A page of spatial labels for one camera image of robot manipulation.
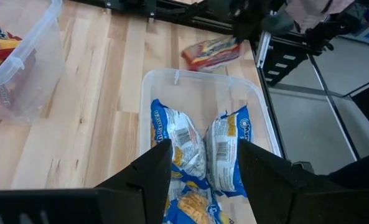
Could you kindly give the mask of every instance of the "clear plastic bin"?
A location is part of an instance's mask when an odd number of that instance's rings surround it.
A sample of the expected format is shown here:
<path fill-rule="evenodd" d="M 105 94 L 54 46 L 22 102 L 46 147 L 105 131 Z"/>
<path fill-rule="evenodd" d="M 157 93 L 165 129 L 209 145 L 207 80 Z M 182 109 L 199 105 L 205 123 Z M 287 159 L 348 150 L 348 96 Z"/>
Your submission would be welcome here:
<path fill-rule="evenodd" d="M 253 83 L 224 75 L 175 69 L 150 71 L 142 81 L 139 155 L 151 147 L 151 102 L 156 98 L 187 114 L 203 136 L 219 114 L 248 105 L 251 141 L 281 156 L 263 96 Z"/>
<path fill-rule="evenodd" d="M 65 72 L 57 16 L 62 0 L 0 0 L 0 27 L 21 43 L 0 65 L 0 118 L 31 123 Z"/>

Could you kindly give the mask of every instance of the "container rim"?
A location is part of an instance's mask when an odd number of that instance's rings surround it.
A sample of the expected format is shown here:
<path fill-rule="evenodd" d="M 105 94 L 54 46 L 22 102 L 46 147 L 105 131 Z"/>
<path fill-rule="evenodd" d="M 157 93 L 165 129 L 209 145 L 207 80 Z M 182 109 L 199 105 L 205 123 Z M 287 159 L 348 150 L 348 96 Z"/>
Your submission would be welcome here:
<path fill-rule="evenodd" d="M 244 85 L 250 87 L 255 93 L 256 93 L 256 96 L 258 97 L 258 101 L 259 101 L 259 105 L 260 105 L 260 108 L 262 110 L 262 113 L 263 113 L 263 118 L 264 118 L 264 121 L 266 123 L 266 129 L 267 129 L 267 132 L 268 132 L 268 135 L 269 135 L 269 141 L 270 141 L 270 144 L 271 144 L 271 150 L 272 150 L 272 153 L 274 153 L 275 155 L 279 156 L 279 157 L 282 157 L 281 155 L 281 151 L 279 150 L 278 148 L 278 143 L 277 143 L 277 139 L 276 139 L 276 135 L 274 133 L 274 130 L 273 130 L 273 125 L 271 124 L 271 120 L 270 120 L 270 117 L 269 117 L 269 113 L 268 113 L 268 110 L 267 110 L 267 106 L 266 106 L 266 102 L 263 100 L 264 97 L 262 96 L 259 88 L 251 81 L 249 80 L 246 80 L 246 79 L 243 79 L 243 78 L 235 78 L 235 77 L 229 77 L 229 76 L 226 76 L 226 75 L 218 75 L 218 74 L 211 74 L 211 73 L 203 73 L 203 72 L 192 72 L 192 71 L 187 71 L 187 70 L 179 70 L 179 69 L 174 69 L 174 68 L 159 68 L 159 69 L 155 69 L 155 70 L 150 70 L 146 73 L 146 75 L 144 76 L 142 82 L 141 82 L 141 98 L 140 98 L 140 110 L 139 110 L 139 115 L 143 114 L 144 113 L 144 105 L 142 104 L 143 100 L 144 100 L 144 93 L 142 92 L 143 91 L 143 86 L 145 85 L 145 81 L 147 79 L 150 79 L 152 78 L 152 76 L 154 75 L 166 75 L 166 74 L 157 74 L 156 71 L 164 71 L 164 72 L 169 72 L 169 76 L 172 76 L 172 77 L 175 77 L 175 80 L 177 81 L 180 77 L 180 72 L 185 72 L 186 74 L 189 74 L 189 73 L 192 73 L 194 74 L 194 76 L 191 76 L 192 78 L 197 78 L 199 77 L 199 75 L 201 75 L 202 77 L 207 77 L 207 78 L 226 78 L 228 80 L 228 82 L 232 83 L 232 82 L 240 82 L 240 83 L 243 83 Z M 141 141 L 140 139 L 140 136 L 141 136 L 141 133 L 142 133 L 142 126 L 144 126 L 143 124 L 143 119 L 141 119 L 140 117 L 140 121 L 139 121 L 139 133 L 138 133 L 138 141 Z M 142 153 L 142 149 L 140 148 L 141 147 L 141 144 L 139 143 L 138 144 L 138 156 L 140 156 Z"/>
<path fill-rule="evenodd" d="M 50 28 L 62 10 L 62 0 L 50 0 L 45 14 L 28 31 L 21 43 L 11 52 L 0 65 L 0 85 L 8 82 L 19 68 L 24 69 L 24 62 L 38 45 L 45 31 Z"/>

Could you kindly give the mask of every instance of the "blue and white snack bag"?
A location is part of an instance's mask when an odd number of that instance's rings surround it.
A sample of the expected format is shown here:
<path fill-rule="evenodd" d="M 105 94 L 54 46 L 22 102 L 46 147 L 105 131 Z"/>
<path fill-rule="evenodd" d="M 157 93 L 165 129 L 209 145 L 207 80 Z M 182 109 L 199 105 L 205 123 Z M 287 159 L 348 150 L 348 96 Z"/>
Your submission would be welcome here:
<path fill-rule="evenodd" d="M 188 186 L 182 195 L 171 201 L 164 216 L 164 223 L 174 224 L 231 224 L 226 213 L 220 210 L 210 189 L 193 189 Z"/>
<path fill-rule="evenodd" d="M 219 195 L 246 197 L 237 158 L 240 139 L 251 139 L 251 122 L 246 106 L 220 116 L 207 130 L 207 179 Z"/>
<path fill-rule="evenodd" d="M 205 178 L 205 143 L 192 120 L 158 99 L 151 103 L 151 119 L 152 145 L 164 139 L 172 141 L 172 179 L 180 179 L 192 187 L 209 188 Z"/>

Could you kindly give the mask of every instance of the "floor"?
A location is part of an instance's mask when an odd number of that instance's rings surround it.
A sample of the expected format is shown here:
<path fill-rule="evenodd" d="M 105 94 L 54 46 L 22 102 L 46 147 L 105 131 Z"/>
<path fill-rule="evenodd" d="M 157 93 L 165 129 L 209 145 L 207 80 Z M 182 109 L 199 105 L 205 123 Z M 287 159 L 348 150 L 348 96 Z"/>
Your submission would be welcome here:
<path fill-rule="evenodd" d="M 341 38 L 335 50 L 316 57 L 331 91 L 346 94 L 369 82 L 369 46 Z M 321 89 L 310 61 L 281 83 Z M 354 161 L 324 96 L 270 89 L 288 159 L 309 161 L 316 174 L 329 174 Z M 361 157 L 369 155 L 369 122 L 352 101 L 335 98 Z"/>

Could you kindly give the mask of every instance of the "wooden table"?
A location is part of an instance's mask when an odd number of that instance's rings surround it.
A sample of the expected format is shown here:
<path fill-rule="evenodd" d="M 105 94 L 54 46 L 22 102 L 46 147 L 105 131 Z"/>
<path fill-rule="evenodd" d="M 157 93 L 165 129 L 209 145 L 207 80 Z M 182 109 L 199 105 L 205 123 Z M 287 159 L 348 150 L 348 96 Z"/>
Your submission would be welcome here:
<path fill-rule="evenodd" d="M 0 122 L 0 189 L 94 187 L 119 172 L 138 157 L 143 76 L 156 68 L 185 69 L 180 51 L 218 36 L 71 1 L 58 23 L 67 74 L 38 123 Z M 243 59 L 216 73 L 260 88 L 249 44 L 246 49 Z M 246 199 L 223 204 L 237 223 L 255 222 Z"/>

